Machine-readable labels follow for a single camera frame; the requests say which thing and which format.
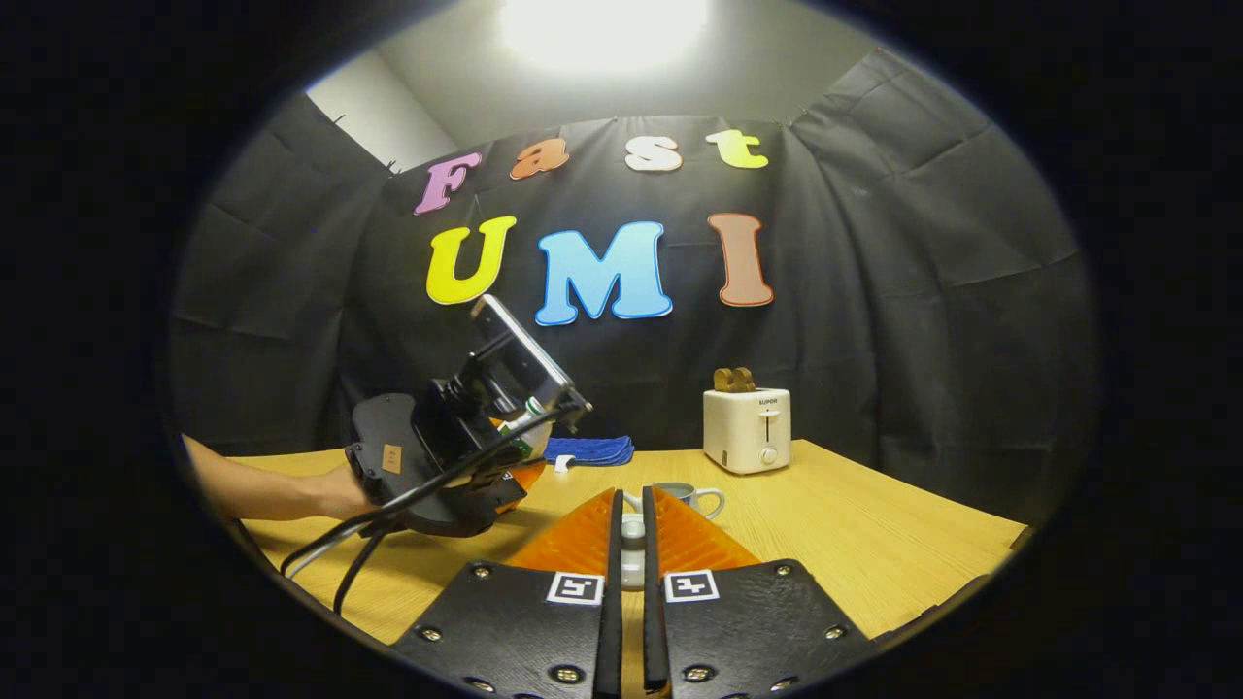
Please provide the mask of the black backdrop cloth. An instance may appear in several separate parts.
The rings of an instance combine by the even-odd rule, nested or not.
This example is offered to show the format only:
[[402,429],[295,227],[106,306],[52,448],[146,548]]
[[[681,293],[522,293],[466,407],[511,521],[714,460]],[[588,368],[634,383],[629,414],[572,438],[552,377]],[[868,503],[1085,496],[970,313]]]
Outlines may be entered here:
[[791,392],[791,433],[1037,525],[1099,412],[1091,284],[1066,216],[993,119],[871,51],[789,126],[607,116],[388,174],[306,98],[273,114],[191,228],[172,413],[225,454],[344,447],[351,410],[479,345],[426,291],[515,216],[491,292],[593,403],[587,438],[697,449],[716,368]]

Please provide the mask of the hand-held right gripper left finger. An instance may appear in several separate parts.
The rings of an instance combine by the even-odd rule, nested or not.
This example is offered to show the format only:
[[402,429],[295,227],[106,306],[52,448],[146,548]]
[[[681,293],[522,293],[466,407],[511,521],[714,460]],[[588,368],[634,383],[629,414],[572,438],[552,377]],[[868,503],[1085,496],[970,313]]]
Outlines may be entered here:
[[392,650],[486,699],[622,699],[622,514],[604,488],[508,560],[467,562]]

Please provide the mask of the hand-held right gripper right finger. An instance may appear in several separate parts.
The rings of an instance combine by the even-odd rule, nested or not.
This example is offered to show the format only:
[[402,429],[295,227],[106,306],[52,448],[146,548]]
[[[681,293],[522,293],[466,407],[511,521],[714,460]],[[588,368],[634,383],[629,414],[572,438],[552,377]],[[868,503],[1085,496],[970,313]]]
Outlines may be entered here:
[[874,655],[802,562],[755,557],[664,488],[643,488],[641,512],[648,693],[787,698]]

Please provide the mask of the ceiling light panel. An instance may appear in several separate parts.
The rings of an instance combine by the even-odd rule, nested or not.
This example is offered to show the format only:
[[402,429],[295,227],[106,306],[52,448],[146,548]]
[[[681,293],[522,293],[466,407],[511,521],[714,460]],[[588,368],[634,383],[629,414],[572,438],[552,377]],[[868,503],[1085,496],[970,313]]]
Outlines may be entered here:
[[525,62],[563,72],[636,72],[681,57],[709,0],[503,0],[500,35]]

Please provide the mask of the white toaster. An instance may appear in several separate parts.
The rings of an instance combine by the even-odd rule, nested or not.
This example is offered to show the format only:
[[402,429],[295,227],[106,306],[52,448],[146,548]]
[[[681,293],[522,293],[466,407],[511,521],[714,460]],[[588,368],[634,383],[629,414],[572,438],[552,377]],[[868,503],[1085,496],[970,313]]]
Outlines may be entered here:
[[791,464],[791,392],[704,393],[702,450],[728,473],[750,475]]

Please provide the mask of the white blue-patterned teacup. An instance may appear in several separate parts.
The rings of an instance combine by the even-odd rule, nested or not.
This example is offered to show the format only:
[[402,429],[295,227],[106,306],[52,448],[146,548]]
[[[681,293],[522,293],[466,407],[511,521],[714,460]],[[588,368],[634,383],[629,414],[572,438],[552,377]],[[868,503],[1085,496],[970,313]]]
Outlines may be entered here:
[[696,488],[692,483],[649,483],[649,485],[641,488],[630,488],[630,490],[622,491],[622,498],[624,498],[626,505],[630,505],[635,512],[643,512],[644,510],[645,500],[643,491],[645,488],[653,494],[654,515],[663,510],[661,494],[687,505],[694,512],[701,514],[707,520],[718,517],[718,514],[723,512],[723,506],[726,506],[726,495],[718,488]]

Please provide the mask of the blue folded towel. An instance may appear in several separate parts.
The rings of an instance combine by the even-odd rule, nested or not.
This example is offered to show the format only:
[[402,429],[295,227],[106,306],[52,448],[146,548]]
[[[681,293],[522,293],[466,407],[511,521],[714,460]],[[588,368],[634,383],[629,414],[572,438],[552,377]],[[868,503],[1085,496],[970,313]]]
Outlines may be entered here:
[[631,460],[635,447],[630,437],[610,439],[549,438],[543,456],[556,469],[577,466],[617,466]]

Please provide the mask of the white teacup lid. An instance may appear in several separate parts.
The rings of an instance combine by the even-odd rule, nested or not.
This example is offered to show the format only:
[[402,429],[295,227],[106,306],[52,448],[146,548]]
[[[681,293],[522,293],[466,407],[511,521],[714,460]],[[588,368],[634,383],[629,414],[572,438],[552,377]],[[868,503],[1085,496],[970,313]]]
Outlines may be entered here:
[[648,522],[640,512],[622,514],[622,590],[641,591],[648,580]]

